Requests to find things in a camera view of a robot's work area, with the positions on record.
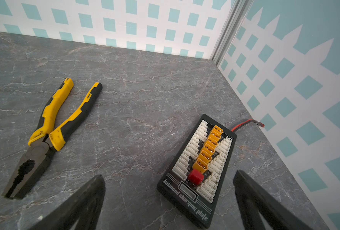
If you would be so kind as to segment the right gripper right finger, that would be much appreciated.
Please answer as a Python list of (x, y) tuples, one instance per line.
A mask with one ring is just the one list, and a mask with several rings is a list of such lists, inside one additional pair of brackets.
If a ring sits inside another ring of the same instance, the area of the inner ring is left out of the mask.
[(274, 230), (311, 229), (275, 200), (244, 171), (236, 171), (233, 185), (244, 229), (264, 230), (265, 225), (261, 217), (264, 217)]

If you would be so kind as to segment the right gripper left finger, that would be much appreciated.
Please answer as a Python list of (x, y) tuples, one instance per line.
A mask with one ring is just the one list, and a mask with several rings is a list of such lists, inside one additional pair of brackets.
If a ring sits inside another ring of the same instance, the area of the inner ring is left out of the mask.
[(70, 230), (74, 226), (76, 230), (95, 230), (105, 191), (104, 178), (98, 174), (30, 229)]

